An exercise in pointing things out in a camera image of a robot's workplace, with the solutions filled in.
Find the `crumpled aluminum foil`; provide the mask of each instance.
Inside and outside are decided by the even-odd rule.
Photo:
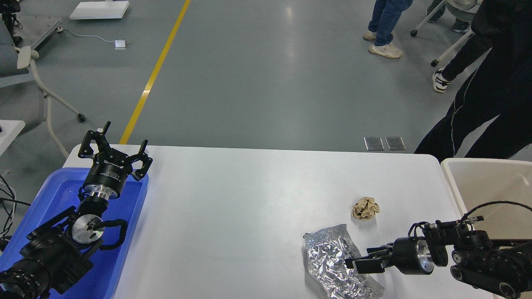
[[[319,281],[331,299],[377,299],[384,287],[367,274],[348,269],[344,260],[361,257],[341,224],[303,235],[309,255],[309,273]]]

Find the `shoe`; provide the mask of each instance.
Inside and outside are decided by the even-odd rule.
[[[447,81],[442,76],[443,69],[439,69],[433,74],[433,89],[436,92],[444,93],[450,81]]]
[[[453,28],[453,31],[454,32],[458,32],[458,33],[462,33],[462,32],[466,33],[467,31],[469,31],[469,28],[465,28],[465,29],[458,29],[458,28],[454,29]]]
[[[364,32],[362,38],[364,38],[365,40],[375,40],[377,38],[377,33],[368,30]]]
[[[403,55],[403,51],[399,50],[393,43],[384,46],[370,45],[368,51],[387,58],[399,58]]]

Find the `blue plastic tray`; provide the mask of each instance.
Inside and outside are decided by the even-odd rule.
[[[48,176],[6,250],[0,256],[0,270],[7,270],[22,258],[20,249],[28,243],[26,236],[32,230],[66,208],[72,205],[78,206],[78,189],[87,177],[88,171],[88,168],[62,168]],[[94,267],[63,295],[51,290],[50,298],[110,299],[113,296],[135,233],[147,185],[147,176],[141,181],[135,181],[129,176],[120,198],[110,200],[107,211],[103,213],[103,220],[128,221],[128,232],[122,246],[114,250],[98,250],[90,257]],[[106,228],[103,235],[104,244],[115,243],[119,232],[119,227]]]

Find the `white table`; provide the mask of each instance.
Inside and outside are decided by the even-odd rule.
[[[0,156],[7,147],[15,140],[17,135],[22,131],[26,124],[21,120],[2,120],[0,119]]]
[[[136,153],[138,146],[112,145]],[[65,167],[89,167],[76,157]],[[428,155],[148,146],[148,193],[115,299],[326,298],[305,271],[303,234],[346,223],[362,254],[419,221],[459,212]],[[377,218],[351,217],[363,196]],[[449,268],[372,275],[384,298],[493,298]]]

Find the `beige plastic bin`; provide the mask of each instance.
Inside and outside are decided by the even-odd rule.
[[[532,206],[531,162],[451,158],[442,162],[442,169],[461,213],[499,200]],[[475,229],[487,231],[490,238],[532,238],[532,212],[524,207],[491,205],[480,208],[474,215],[484,216],[485,220],[475,224]],[[532,298],[531,293],[523,293],[521,298]]]

